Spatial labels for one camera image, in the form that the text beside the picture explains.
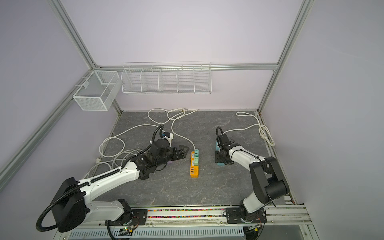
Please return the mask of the orange power strip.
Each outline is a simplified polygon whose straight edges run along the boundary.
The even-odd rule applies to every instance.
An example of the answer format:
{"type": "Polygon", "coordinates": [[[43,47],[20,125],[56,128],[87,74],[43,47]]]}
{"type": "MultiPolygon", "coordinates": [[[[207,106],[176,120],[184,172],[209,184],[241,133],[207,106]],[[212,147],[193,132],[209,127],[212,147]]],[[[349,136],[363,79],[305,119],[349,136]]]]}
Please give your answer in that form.
{"type": "Polygon", "coordinates": [[[194,151],[191,152],[190,176],[192,178],[198,178],[199,177],[199,165],[194,166],[194,151]]]}

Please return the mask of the teal power strip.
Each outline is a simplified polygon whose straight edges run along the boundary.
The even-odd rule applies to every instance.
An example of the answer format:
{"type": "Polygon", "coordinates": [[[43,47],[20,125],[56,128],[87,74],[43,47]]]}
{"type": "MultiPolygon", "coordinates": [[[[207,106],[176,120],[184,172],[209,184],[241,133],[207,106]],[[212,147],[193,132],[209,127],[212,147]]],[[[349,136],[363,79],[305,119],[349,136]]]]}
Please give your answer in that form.
{"type": "Polygon", "coordinates": [[[215,142],[216,144],[216,150],[215,150],[215,163],[218,165],[218,166],[224,166],[225,165],[225,161],[223,159],[223,157],[221,156],[220,154],[220,147],[219,147],[219,144],[218,142],[215,142]]]}

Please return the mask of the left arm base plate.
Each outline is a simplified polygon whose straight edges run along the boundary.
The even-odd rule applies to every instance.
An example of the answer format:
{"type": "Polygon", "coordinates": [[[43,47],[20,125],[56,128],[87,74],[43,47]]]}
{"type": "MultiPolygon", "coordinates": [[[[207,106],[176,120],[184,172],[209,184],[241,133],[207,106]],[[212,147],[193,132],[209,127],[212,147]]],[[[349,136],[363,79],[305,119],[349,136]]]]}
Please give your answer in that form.
{"type": "Polygon", "coordinates": [[[121,217],[110,222],[110,226],[142,226],[146,224],[148,209],[125,211],[121,217]]]}

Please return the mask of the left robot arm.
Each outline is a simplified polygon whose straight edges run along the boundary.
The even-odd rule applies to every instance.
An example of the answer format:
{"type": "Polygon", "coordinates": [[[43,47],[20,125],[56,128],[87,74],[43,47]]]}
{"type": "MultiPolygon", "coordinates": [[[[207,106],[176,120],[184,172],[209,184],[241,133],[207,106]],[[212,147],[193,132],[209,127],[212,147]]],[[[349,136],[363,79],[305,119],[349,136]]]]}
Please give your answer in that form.
{"type": "Polygon", "coordinates": [[[125,183],[146,180],[150,174],[162,171],[169,162],[183,160],[189,147],[171,145],[171,134],[158,126],[150,144],[142,151],[124,159],[120,166],[103,174],[77,181],[63,181],[51,203],[36,222],[39,232],[57,229],[69,232],[86,222],[104,221],[107,225],[131,225],[137,216],[124,199],[99,202],[97,198],[125,183]]]}

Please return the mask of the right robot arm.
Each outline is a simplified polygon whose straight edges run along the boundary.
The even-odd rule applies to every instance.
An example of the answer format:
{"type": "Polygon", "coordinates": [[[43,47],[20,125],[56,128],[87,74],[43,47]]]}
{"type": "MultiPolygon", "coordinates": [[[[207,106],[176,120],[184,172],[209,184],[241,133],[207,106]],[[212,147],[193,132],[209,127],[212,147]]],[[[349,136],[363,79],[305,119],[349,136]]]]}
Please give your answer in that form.
{"type": "Polygon", "coordinates": [[[230,141],[221,127],[216,128],[219,149],[215,151],[217,164],[240,164],[249,171],[252,193],[240,202],[234,217],[251,223],[268,203],[272,203],[290,192],[288,181],[279,161],[274,157],[261,157],[246,150],[240,144],[230,141]]]}

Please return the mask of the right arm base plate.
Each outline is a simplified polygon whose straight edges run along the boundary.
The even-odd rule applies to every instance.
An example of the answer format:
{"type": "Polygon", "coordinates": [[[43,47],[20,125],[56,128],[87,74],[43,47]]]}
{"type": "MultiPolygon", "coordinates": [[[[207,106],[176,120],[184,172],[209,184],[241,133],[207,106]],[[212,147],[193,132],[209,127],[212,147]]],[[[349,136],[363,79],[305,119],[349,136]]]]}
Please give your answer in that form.
{"type": "Polygon", "coordinates": [[[267,222],[266,211],[260,209],[249,213],[245,207],[226,208],[223,212],[228,224],[264,224],[267,222]]]}

